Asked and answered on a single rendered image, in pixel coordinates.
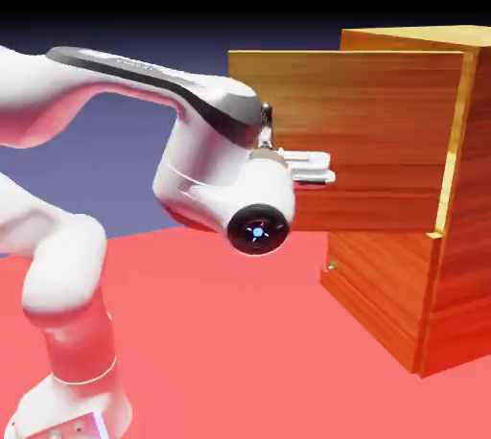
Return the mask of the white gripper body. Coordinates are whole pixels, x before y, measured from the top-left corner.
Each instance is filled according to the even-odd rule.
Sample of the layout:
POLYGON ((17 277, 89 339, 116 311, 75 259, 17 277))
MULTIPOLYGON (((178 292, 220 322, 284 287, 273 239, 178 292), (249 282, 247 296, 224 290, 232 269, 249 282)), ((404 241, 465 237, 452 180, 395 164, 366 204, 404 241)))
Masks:
POLYGON ((328 152, 282 150, 282 155, 297 185, 327 185, 336 181, 328 152))

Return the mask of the wooden cabinet door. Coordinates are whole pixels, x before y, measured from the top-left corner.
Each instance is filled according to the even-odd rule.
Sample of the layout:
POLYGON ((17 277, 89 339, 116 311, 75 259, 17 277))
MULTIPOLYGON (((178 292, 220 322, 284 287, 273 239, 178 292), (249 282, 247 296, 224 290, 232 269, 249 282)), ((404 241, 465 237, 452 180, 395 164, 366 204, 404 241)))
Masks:
POLYGON ((320 283, 409 372, 419 371, 439 233, 332 233, 320 283), (337 269, 327 265, 336 261, 337 269))
POLYGON ((273 143, 331 156, 334 184, 297 194, 297 231, 442 229, 464 54, 232 51, 272 107, 273 143))

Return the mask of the orange wooden cabinet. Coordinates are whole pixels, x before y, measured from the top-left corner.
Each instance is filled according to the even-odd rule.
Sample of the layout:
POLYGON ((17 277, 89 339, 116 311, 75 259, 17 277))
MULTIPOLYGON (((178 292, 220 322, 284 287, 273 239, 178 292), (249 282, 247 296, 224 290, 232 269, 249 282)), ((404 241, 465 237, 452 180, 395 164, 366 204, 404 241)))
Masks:
POLYGON ((435 228, 442 235, 419 371, 491 356, 491 27, 344 30, 344 50, 459 50, 464 59, 435 228))

